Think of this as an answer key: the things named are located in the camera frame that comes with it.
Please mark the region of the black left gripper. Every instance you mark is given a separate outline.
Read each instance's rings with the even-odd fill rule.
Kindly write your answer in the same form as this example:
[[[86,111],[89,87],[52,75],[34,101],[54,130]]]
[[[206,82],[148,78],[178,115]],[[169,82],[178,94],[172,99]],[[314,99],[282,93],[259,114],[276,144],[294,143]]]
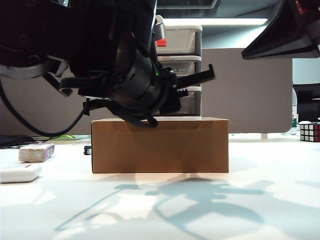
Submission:
[[[171,68],[156,70],[156,102],[155,115],[166,116],[177,112],[181,108],[179,98],[189,96],[186,88],[178,89],[177,87],[191,87],[216,79],[214,67],[212,64],[208,65],[208,70],[198,72],[195,74],[183,76],[177,79],[176,74]]]

